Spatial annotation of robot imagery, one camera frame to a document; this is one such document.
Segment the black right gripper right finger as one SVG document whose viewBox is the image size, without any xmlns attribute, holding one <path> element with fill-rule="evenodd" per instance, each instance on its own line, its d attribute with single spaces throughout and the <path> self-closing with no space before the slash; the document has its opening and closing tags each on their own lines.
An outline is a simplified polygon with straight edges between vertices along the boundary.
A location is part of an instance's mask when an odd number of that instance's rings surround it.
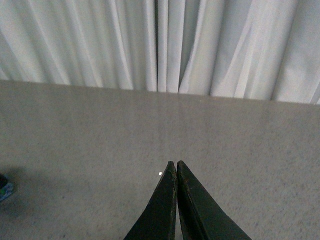
<svg viewBox="0 0 320 240">
<path fill-rule="evenodd" d="M 177 204 L 184 240 L 249 240 L 182 160 L 177 163 Z"/>
</svg>

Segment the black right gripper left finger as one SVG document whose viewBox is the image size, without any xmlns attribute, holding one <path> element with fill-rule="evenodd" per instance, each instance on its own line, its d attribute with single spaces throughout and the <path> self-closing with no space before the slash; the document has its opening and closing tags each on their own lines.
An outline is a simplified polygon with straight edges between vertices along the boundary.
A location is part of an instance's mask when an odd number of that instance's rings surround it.
<svg viewBox="0 0 320 240">
<path fill-rule="evenodd" d="M 178 179 L 169 161 L 144 211 L 124 237 L 126 240 L 173 240 L 176 233 Z"/>
</svg>

